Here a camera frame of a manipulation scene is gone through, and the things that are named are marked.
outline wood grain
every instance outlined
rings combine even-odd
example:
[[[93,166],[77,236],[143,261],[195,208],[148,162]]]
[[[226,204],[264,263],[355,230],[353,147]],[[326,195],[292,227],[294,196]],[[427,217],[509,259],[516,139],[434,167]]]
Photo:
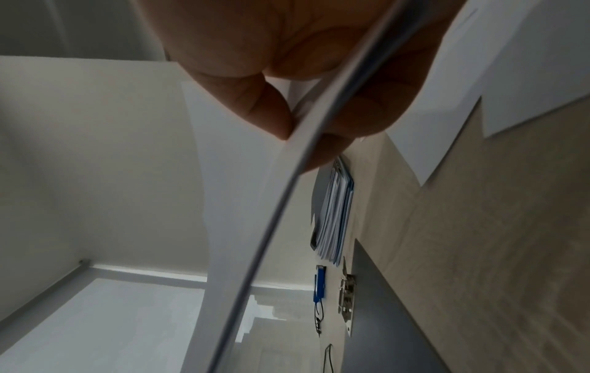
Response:
[[[359,239],[453,372],[589,372],[590,98],[488,139],[481,116],[422,188],[386,135],[345,153],[345,253]]]

